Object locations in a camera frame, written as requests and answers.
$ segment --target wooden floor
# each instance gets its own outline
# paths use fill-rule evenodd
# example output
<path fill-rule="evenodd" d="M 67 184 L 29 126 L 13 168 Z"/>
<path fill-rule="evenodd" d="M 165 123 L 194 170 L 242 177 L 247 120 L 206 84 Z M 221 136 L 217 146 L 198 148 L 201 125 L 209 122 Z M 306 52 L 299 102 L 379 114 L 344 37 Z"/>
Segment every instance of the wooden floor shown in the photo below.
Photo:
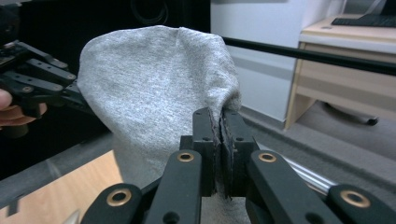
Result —
<path fill-rule="evenodd" d="M 0 210 L 2 224 L 63 223 L 76 210 L 82 215 L 107 187 L 120 183 L 113 151 L 21 198 L 18 212 L 9 216 L 10 207 Z"/>

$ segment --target finger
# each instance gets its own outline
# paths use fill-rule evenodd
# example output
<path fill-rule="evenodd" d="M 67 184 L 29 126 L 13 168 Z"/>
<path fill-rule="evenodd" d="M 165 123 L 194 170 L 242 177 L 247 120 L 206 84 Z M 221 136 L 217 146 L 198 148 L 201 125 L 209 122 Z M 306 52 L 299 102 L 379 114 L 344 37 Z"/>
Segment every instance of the finger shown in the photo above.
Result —
<path fill-rule="evenodd" d="M 47 105 L 46 104 L 40 104 L 40 114 L 43 115 L 47 111 Z"/>
<path fill-rule="evenodd" d="M 19 119 L 9 119 L 9 120 L 3 120 L 0 119 L 0 126 L 20 126 L 22 124 L 27 124 L 35 120 L 34 118 L 30 117 L 22 117 Z"/>
<path fill-rule="evenodd" d="M 8 91 L 0 89 L 0 110 L 5 109 L 11 105 L 12 96 Z"/>
<path fill-rule="evenodd" d="M 47 111 L 46 104 L 39 105 L 40 114 L 44 114 Z M 12 105 L 0 111 L 0 118 L 1 119 L 20 119 L 24 117 L 22 109 L 19 106 Z"/>
<path fill-rule="evenodd" d="M 19 106 L 10 106 L 2 111 L 0 111 L 1 119 L 20 119 L 25 117 L 22 113 L 22 110 Z"/>

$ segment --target black rod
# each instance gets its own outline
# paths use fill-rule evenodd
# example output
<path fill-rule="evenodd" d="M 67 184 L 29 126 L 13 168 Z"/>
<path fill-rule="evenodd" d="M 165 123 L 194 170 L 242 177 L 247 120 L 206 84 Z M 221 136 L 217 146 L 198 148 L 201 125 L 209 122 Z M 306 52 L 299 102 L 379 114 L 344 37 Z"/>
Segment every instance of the black rod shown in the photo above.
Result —
<path fill-rule="evenodd" d="M 328 63 L 348 68 L 354 68 L 369 72 L 375 72 L 390 76 L 396 76 L 396 63 L 384 63 L 374 60 L 359 59 L 347 57 L 342 55 L 335 55 L 329 53 L 321 53 L 306 49 L 293 49 L 277 45 L 269 45 L 258 42 L 233 39 L 223 37 L 224 43 L 229 46 L 234 46 L 242 49 L 254 49 L 257 51 L 283 55 L 287 57 L 304 59 L 317 63 Z"/>

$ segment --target gray sock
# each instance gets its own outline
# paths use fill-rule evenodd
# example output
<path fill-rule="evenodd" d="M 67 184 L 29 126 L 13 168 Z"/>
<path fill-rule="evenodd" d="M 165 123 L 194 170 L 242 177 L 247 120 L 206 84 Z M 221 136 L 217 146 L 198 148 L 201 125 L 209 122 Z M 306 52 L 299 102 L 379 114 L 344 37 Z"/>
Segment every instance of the gray sock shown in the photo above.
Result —
<path fill-rule="evenodd" d="M 139 188 L 162 175 L 180 136 L 192 135 L 195 110 L 209 107 L 219 125 L 223 107 L 239 109 L 238 85 L 221 37 L 186 28 L 154 26 L 102 35 L 80 57 L 78 86 L 114 133 L 124 182 Z M 214 196 L 203 200 L 202 223 L 246 222 L 244 211 L 240 200 Z"/>

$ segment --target brass screw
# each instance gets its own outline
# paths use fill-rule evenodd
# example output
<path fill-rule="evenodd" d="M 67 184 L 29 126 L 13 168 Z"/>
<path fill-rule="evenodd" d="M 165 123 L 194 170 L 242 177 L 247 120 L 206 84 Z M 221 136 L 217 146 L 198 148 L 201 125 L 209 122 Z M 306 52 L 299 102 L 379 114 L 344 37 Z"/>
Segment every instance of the brass screw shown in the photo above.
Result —
<path fill-rule="evenodd" d="M 261 161 L 266 161 L 266 162 L 274 162 L 274 161 L 276 161 L 276 157 L 273 154 L 271 154 L 271 153 L 261 153 L 259 155 L 259 159 Z"/>
<path fill-rule="evenodd" d="M 180 161 L 192 161 L 194 160 L 194 155 L 188 152 L 183 152 L 178 154 L 177 159 Z"/>
<path fill-rule="evenodd" d="M 341 198 L 344 199 L 344 201 L 353 206 L 359 208 L 366 208 L 370 206 L 370 200 L 356 191 L 342 190 L 340 194 Z"/>
<path fill-rule="evenodd" d="M 23 87 L 23 88 L 22 88 L 22 91 L 23 91 L 23 92 L 30 92 L 30 91 L 32 91 L 32 90 L 33 90 L 32 87 Z"/>
<path fill-rule="evenodd" d="M 120 200 L 114 199 L 117 194 L 122 194 L 124 197 Z M 128 189 L 115 189 L 107 195 L 107 204 L 113 207 L 121 206 L 129 202 L 132 198 L 132 192 Z"/>

